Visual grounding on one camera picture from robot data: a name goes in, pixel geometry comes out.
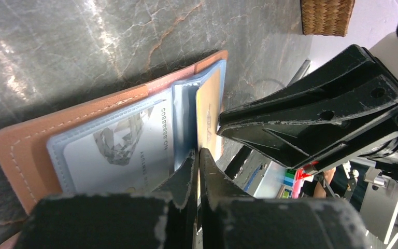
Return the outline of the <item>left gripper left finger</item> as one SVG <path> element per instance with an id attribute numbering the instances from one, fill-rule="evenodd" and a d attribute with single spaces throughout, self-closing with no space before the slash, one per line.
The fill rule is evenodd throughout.
<path id="1" fill-rule="evenodd" d="M 32 210 L 15 248 L 193 248 L 197 159 L 150 193 L 52 195 Z"/>

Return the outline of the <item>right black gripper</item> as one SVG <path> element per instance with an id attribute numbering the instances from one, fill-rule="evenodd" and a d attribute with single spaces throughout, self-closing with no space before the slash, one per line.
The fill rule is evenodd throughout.
<path id="1" fill-rule="evenodd" d="M 224 111 L 219 134 L 315 175 L 361 158 L 398 181 L 398 81 L 351 45 L 295 83 Z"/>

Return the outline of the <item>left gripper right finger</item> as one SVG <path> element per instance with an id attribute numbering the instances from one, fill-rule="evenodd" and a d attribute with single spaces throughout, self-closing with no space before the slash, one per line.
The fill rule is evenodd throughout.
<path id="1" fill-rule="evenodd" d="M 257 199 L 200 150 L 204 248 L 368 248 L 357 211 L 338 198 Z"/>

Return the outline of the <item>brown leather card holder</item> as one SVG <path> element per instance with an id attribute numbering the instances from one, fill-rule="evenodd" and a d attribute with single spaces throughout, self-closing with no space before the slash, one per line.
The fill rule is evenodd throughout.
<path id="1" fill-rule="evenodd" d="M 27 220 L 1 248 L 192 248 L 198 149 L 218 155 L 228 52 L 0 130 Z"/>

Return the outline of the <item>gold credit card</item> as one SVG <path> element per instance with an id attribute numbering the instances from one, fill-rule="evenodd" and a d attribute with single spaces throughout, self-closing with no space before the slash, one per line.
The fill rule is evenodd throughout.
<path id="1" fill-rule="evenodd" d="M 197 144 L 210 150 L 214 159 L 222 155 L 222 139 L 217 137 L 220 113 L 220 70 L 216 69 L 196 93 Z"/>

